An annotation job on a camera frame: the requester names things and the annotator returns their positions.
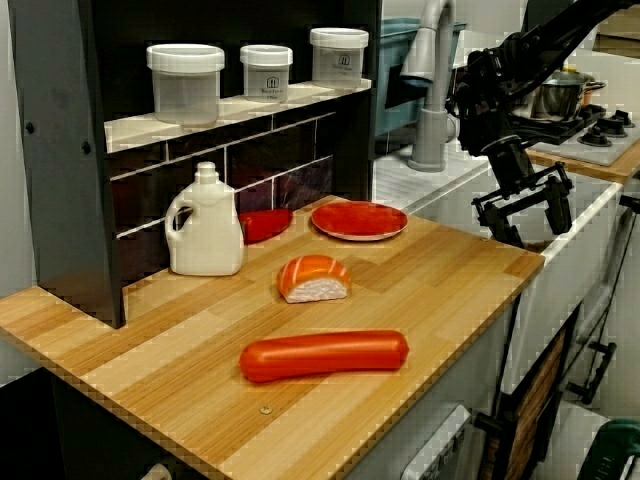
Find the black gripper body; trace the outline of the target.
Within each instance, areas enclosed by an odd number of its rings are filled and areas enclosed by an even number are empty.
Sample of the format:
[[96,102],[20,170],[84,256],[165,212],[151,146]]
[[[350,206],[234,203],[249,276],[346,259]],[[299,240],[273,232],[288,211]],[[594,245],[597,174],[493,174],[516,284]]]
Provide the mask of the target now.
[[508,206],[512,213],[516,213],[546,201],[544,187],[547,180],[560,180],[570,190],[573,188],[561,162],[535,172],[521,145],[520,138],[515,135],[488,144],[482,149],[482,153],[489,158],[499,188],[472,201],[479,213],[487,202],[495,199],[508,200],[526,189],[533,191],[533,194],[504,206]]

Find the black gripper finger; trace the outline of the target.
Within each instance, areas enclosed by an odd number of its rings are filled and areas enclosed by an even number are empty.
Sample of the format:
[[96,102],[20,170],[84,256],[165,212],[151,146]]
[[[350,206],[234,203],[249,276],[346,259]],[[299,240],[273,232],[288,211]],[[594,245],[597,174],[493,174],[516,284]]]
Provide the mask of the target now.
[[508,216],[511,214],[512,211],[508,206],[498,207],[492,202],[487,202],[480,213],[480,225],[488,227],[495,240],[511,246],[523,247],[517,228],[509,223]]
[[547,180],[545,183],[544,197],[548,205],[545,215],[554,234],[566,233],[572,227],[569,193],[570,189],[560,180]]

